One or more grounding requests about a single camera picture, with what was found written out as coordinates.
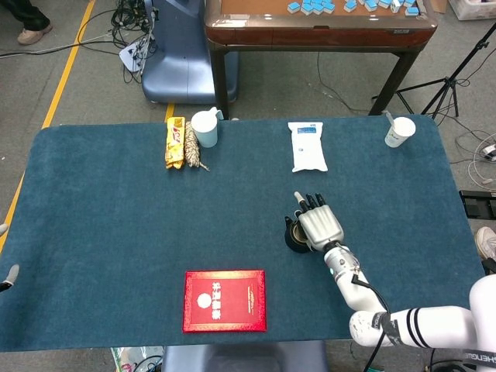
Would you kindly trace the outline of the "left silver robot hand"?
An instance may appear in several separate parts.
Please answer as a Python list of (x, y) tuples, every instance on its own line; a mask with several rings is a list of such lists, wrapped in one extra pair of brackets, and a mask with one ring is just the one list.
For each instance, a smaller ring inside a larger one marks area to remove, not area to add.
[[(6, 223), (0, 224), (0, 237), (5, 235), (8, 228), (9, 226)], [(15, 284), (18, 276), (19, 276), (19, 265), (14, 264), (13, 266), (11, 266), (6, 279), (0, 282), (0, 293), (10, 289)]]

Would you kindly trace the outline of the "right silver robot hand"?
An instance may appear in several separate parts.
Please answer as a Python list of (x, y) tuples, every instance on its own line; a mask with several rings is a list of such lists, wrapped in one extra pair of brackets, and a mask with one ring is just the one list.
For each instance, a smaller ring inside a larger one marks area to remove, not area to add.
[(325, 253), (343, 243), (343, 228), (321, 194), (307, 194), (304, 198), (296, 191), (294, 196), (299, 209), (294, 212), (293, 220), (301, 223), (310, 252)]

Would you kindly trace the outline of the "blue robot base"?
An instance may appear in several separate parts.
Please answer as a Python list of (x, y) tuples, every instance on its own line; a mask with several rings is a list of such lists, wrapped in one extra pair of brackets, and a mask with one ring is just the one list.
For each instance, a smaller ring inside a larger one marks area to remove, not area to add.
[(144, 0), (155, 16), (154, 54), (145, 63), (143, 93), (151, 102), (214, 105), (205, 35), (206, 0)]

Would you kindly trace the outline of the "black cast iron teapot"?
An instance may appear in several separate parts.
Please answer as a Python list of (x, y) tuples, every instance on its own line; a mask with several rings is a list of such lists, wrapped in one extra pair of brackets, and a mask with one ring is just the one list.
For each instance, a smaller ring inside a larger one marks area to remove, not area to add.
[(308, 238), (301, 227), (301, 223), (289, 216), (285, 216), (284, 221), (286, 227), (284, 240), (287, 247), (296, 253), (309, 253), (311, 249), (308, 246)]

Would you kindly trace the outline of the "white wet wipes pouch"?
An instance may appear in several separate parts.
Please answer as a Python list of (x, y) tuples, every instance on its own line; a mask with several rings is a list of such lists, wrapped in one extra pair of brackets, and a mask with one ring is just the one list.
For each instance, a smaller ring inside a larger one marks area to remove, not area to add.
[(289, 122), (294, 166), (292, 172), (321, 171), (328, 167), (322, 150), (322, 122)]

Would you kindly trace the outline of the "blue felt table cloth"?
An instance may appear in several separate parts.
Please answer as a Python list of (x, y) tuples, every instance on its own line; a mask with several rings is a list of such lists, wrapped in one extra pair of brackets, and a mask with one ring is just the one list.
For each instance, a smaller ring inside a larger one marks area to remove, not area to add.
[[(345, 339), (319, 253), (284, 241), (296, 191), (323, 196), (389, 308), (467, 306), (483, 269), (436, 124), (398, 148), (382, 116), (322, 120), (325, 172), (294, 172), (285, 119), (222, 122), (206, 170), (164, 165), (162, 123), (40, 131), (2, 254), (0, 352)], [(184, 333), (190, 270), (266, 275), (267, 330)]]

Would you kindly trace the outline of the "white paper cup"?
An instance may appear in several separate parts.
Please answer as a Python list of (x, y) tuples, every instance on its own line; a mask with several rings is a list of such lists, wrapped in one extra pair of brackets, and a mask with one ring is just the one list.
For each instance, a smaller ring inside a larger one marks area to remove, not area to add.
[(393, 119), (384, 142), (390, 148), (397, 148), (415, 134), (416, 125), (407, 117)]

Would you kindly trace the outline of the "red certificate book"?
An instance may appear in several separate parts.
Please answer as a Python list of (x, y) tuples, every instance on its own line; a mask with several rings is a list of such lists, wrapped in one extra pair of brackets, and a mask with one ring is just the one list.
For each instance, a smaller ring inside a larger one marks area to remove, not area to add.
[(266, 330), (266, 285), (263, 270), (185, 273), (183, 332)]

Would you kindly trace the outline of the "light blue mug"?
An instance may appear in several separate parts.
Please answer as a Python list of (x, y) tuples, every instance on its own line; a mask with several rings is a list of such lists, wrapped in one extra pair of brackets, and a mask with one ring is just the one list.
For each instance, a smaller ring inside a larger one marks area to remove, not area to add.
[(195, 113), (191, 118), (191, 126), (199, 144), (204, 148), (212, 148), (218, 142), (218, 123), (224, 116), (220, 109), (212, 107)]

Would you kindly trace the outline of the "grey blue robot torso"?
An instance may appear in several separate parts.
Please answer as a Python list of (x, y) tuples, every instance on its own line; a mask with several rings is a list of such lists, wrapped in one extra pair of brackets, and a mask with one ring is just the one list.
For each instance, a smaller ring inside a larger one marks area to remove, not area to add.
[(169, 346), (161, 372), (329, 372), (323, 341)]

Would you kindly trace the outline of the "black foot pedal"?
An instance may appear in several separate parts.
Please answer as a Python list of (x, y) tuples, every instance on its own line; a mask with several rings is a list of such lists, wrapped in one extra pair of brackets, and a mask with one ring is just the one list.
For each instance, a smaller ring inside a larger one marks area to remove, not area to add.
[(496, 192), (460, 190), (459, 195), (467, 218), (496, 220)]

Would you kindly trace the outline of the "beige sneaker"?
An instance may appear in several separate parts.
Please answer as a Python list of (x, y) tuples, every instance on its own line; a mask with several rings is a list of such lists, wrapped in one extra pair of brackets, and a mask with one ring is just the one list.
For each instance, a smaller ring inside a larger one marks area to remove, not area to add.
[(23, 46), (33, 45), (34, 43), (39, 42), (44, 35), (51, 31), (52, 28), (52, 24), (49, 24), (41, 30), (23, 29), (18, 35), (17, 41), (20, 45)]
[(496, 232), (490, 227), (484, 226), (475, 234), (477, 252), (482, 260), (491, 258), (496, 261)]

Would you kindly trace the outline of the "yellow snack packet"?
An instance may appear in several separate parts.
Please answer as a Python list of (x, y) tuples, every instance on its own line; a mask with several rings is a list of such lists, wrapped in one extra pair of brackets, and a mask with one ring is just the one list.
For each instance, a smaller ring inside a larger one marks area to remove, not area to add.
[(166, 168), (181, 169), (184, 165), (185, 118), (170, 117), (167, 120), (165, 148)]

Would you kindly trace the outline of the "black tripod stand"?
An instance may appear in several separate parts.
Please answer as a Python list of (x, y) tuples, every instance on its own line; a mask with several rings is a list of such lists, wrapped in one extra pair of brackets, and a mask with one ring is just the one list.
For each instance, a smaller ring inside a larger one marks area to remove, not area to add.
[(472, 50), (465, 56), (462, 62), (457, 66), (454, 72), (450, 76), (445, 76), (440, 79), (436, 79), (433, 81), (428, 81), (426, 83), (413, 85), (407, 88), (398, 89), (394, 94), (400, 99), (403, 106), (407, 109), (407, 111), (411, 114), (414, 113), (412, 107), (407, 102), (404, 97), (405, 92), (414, 91), (421, 88), (426, 88), (432, 85), (441, 84), (439, 90), (434, 94), (434, 96), (427, 103), (425, 108), (421, 111), (422, 115), (430, 115), (432, 119), (434, 119), (438, 114), (441, 113), (442, 104), (444, 103), (446, 96), (449, 92), (451, 92), (452, 103), (447, 105), (447, 109), (450, 107), (454, 107), (456, 117), (459, 116), (459, 108), (456, 94), (456, 86), (458, 85), (458, 75), (462, 72), (462, 70), (471, 62), (471, 60), (475, 57), (475, 55), (487, 48), (490, 44), (490, 37), (493, 33), (496, 32), (496, 21), (493, 23), (491, 28), (484, 34), (484, 36), (477, 41)]

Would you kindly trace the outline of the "brown mahjong table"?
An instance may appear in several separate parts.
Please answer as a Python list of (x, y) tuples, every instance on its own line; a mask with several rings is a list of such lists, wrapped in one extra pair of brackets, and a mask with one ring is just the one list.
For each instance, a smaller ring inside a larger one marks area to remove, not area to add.
[(379, 8), (332, 13), (288, 12), (301, 0), (205, 0), (205, 35), (211, 57), (216, 106), (229, 116), (225, 55), (233, 51), (391, 53), (398, 57), (370, 109), (380, 115), (437, 29), (430, 0), (415, 0), (419, 15)]

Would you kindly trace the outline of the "white power strip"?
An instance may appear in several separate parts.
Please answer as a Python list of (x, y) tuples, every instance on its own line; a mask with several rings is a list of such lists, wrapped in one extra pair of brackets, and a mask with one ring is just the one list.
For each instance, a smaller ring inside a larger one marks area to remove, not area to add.
[(119, 51), (119, 58), (128, 72), (142, 74), (149, 44), (149, 38), (144, 36)]

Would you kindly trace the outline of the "dark trouser leg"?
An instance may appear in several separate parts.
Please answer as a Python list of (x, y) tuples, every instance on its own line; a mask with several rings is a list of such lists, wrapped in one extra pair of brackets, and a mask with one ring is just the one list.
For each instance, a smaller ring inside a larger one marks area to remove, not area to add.
[(0, 0), (1, 4), (20, 21), (24, 29), (41, 31), (50, 25), (50, 20), (30, 0)]

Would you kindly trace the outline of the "white storage bin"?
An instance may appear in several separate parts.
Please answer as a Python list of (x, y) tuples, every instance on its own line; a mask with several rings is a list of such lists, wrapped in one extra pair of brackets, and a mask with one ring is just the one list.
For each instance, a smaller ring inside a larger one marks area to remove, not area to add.
[(496, 19), (496, 0), (448, 0), (460, 21)]

